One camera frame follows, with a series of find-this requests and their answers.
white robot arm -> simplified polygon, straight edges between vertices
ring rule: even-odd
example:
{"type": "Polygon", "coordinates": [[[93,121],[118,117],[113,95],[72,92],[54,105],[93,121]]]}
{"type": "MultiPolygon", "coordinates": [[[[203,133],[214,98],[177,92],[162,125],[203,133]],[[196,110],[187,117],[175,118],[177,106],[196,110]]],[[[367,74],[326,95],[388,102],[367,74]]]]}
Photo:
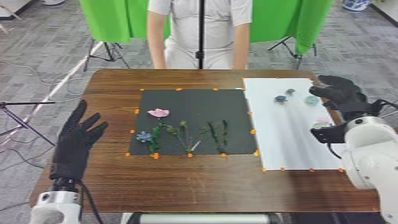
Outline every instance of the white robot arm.
{"type": "Polygon", "coordinates": [[[328,87],[313,87],[310,92],[329,99],[324,104],[340,111],[345,123],[313,129],[322,143],[347,143],[342,153],[344,167],[354,186],[376,189],[381,197],[381,212],[386,221],[398,224],[398,135],[379,117],[386,100],[369,103],[369,97],[354,82],[337,76],[321,76],[328,87]]]}
{"type": "Polygon", "coordinates": [[[385,220],[398,224],[398,135],[383,118],[367,116],[347,125],[347,175],[360,189],[377,189],[385,220]]]}

orange tape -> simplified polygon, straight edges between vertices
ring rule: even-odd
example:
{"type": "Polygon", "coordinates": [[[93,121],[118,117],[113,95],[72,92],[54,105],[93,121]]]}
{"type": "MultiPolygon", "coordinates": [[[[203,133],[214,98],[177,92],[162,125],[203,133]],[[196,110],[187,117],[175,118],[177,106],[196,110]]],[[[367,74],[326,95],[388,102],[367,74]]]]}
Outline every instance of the orange tape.
{"type": "Polygon", "coordinates": [[[257,150],[257,152],[253,153],[255,156],[260,156],[260,150],[257,150]]]}

pink flower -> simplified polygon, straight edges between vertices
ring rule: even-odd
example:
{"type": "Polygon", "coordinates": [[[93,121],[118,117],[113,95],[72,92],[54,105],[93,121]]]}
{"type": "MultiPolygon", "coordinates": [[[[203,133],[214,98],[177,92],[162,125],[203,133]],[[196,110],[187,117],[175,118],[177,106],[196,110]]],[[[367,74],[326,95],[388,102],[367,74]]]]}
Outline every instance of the pink flower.
{"type": "Polygon", "coordinates": [[[148,113],[154,115],[154,117],[162,118],[162,117],[170,116],[171,111],[162,110],[162,109],[155,109],[155,110],[150,110],[148,113]]]}

green screen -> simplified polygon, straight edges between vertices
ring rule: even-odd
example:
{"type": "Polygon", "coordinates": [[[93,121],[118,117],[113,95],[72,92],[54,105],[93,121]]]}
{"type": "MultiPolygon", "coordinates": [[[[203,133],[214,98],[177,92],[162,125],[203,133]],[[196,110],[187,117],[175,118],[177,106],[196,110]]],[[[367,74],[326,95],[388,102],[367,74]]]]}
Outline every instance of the green screen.
{"type": "MultiPolygon", "coordinates": [[[[93,38],[106,42],[146,39],[150,0],[81,0],[93,38]]],[[[317,42],[333,0],[253,0],[251,42],[294,36],[305,55],[317,42]]],[[[168,19],[166,38],[171,33],[168,19]]]]}

black glove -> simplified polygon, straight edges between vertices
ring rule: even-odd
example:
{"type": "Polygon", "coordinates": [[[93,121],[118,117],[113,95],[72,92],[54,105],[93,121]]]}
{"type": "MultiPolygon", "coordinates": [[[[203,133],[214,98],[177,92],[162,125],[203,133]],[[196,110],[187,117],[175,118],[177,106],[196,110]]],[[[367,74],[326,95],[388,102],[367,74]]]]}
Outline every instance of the black glove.
{"type": "Polygon", "coordinates": [[[353,120],[363,114],[372,113],[369,97],[354,82],[338,76],[322,75],[319,79],[329,86],[326,88],[312,87],[310,93],[329,99],[324,105],[329,109],[340,110],[345,120],[353,120]]]}
{"type": "Polygon", "coordinates": [[[82,181],[90,150],[109,127],[109,123],[104,122],[91,129],[102,117],[98,113],[82,123],[79,123],[84,117],[86,109],[88,102],[82,100],[59,135],[51,179],[72,178],[74,180],[82,181]]]}

